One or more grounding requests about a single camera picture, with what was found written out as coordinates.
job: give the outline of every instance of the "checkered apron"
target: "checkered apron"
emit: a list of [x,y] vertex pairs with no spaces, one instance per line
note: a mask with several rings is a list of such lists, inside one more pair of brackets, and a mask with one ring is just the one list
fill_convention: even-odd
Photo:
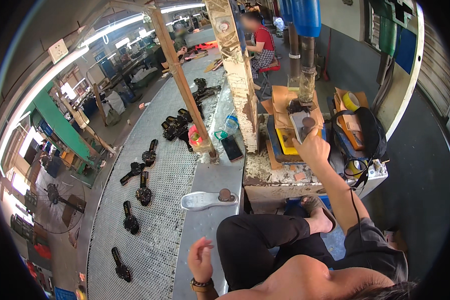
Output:
[[[260,27],[259,30],[266,30],[270,34],[271,44],[274,50],[262,49],[261,52],[255,52],[255,56],[250,59],[250,68],[252,70],[253,79],[258,78],[258,70],[268,67],[275,57],[275,43],[274,38],[268,28]],[[252,33],[252,44],[255,46],[255,33]]]

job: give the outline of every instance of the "stool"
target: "stool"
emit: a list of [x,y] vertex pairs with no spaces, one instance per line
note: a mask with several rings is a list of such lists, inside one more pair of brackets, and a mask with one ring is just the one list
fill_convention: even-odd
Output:
[[258,73],[259,74],[262,73],[262,75],[264,76],[264,80],[260,84],[260,91],[262,91],[259,99],[260,102],[263,101],[264,93],[267,89],[270,90],[270,95],[272,94],[272,85],[270,84],[270,78],[268,73],[270,71],[278,71],[278,70],[280,70],[280,62],[276,57],[273,58],[268,67],[261,68],[258,70]]

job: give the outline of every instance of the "black pants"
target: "black pants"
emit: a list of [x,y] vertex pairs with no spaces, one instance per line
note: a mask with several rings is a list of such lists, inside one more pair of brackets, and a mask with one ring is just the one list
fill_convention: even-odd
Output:
[[[217,228],[217,247],[231,291],[251,289],[263,282],[288,259],[308,255],[332,267],[335,260],[320,233],[310,235],[303,218],[306,211],[294,206],[284,215],[241,214],[224,219]],[[268,249],[280,246],[276,257]]]

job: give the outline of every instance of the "conveyor belt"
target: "conveyor belt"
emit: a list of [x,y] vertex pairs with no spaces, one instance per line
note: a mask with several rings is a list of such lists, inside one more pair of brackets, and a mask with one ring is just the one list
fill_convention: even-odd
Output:
[[[204,73],[214,55],[183,65],[186,80],[193,91],[195,78],[205,78],[209,86],[222,85],[224,69]],[[203,101],[204,123],[210,127],[218,96]],[[170,78],[153,98],[126,139],[103,192],[93,223],[87,261],[88,299],[165,300],[172,296],[175,267],[185,211],[180,198],[189,193],[199,155],[190,153],[184,141],[167,141],[161,123],[167,116],[176,116],[185,108],[175,81]],[[142,161],[150,141],[158,139],[157,159],[147,168],[149,188],[153,196],[149,207],[135,198],[139,177],[125,186],[120,178],[130,171],[130,164]],[[137,236],[123,228],[123,202],[129,200],[132,213],[140,224]],[[119,279],[111,249],[117,247],[122,262],[129,267],[132,282]]]

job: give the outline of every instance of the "black bag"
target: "black bag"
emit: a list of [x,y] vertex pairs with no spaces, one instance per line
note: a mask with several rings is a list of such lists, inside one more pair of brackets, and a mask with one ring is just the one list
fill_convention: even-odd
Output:
[[372,165],[373,159],[379,159],[384,156],[387,150],[387,138],[385,136],[385,130],[382,123],[375,117],[372,111],[366,107],[359,107],[356,111],[342,110],[337,112],[331,119],[332,127],[335,131],[341,130],[337,125],[337,118],[342,115],[356,115],[360,121],[362,127],[363,144],[365,146],[365,154],[368,156],[368,164],[366,168],[357,174],[347,174],[350,176],[358,175],[361,173],[360,178],[355,183],[354,188],[357,188],[360,183],[367,183],[369,172],[368,169]]

